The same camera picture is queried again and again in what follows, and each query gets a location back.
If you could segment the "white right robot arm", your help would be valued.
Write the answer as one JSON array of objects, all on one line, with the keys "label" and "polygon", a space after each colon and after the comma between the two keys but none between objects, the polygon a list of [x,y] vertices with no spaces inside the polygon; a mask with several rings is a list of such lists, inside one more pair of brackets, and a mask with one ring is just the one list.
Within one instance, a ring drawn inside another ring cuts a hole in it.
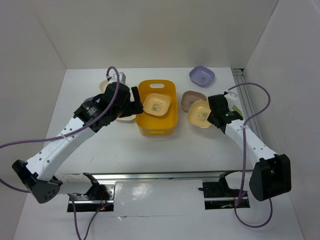
[{"label": "white right robot arm", "polygon": [[231,138],[253,166],[249,189],[256,200],[288,193],[292,189],[291,162],[285,154],[277,154],[244,125],[243,117],[229,109],[227,93],[208,97],[211,110],[207,121]]}]

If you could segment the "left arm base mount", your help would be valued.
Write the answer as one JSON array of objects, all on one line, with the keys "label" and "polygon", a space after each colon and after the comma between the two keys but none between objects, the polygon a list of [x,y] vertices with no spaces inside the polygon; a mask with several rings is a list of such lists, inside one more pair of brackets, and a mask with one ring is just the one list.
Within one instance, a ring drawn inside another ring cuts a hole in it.
[{"label": "left arm base mount", "polygon": [[113,212],[115,191],[115,181],[101,181],[97,190],[85,194],[72,193],[69,197],[67,212],[73,212],[72,199],[77,213]]}]

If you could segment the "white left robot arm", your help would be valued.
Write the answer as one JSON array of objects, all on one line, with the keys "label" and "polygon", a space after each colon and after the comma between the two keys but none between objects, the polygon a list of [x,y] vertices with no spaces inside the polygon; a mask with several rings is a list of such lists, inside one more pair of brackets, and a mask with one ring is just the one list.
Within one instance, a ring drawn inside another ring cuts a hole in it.
[{"label": "white left robot arm", "polygon": [[92,174],[55,176],[62,163],[86,140],[117,118],[143,113],[138,88],[123,83],[109,83],[104,93],[84,101],[60,133],[60,139],[50,142],[39,153],[26,161],[16,160],[12,169],[22,183],[44,204],[58,194],[83,195],[98,200],[107,193]]}]

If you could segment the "yellow panda plate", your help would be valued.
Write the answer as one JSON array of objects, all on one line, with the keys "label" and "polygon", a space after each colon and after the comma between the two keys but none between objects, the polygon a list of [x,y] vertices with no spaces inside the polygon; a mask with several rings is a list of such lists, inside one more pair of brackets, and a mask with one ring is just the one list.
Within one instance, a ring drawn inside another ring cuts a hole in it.
[{"label": "yellow panda plate", "polygon": [[159,93],[149,94],[143,102],[143,110],[156,117],[164,116],[171,105],[170,97]]}]

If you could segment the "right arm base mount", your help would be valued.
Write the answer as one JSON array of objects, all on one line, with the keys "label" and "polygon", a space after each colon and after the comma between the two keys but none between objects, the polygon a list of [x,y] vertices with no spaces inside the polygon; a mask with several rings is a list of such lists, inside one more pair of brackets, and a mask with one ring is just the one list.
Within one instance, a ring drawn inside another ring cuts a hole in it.
[{"label": "right arm base mount", "polygon": [[234,209],[240,192],[218,182],[203,182],[198,190],[203,193],[205,210]]}]

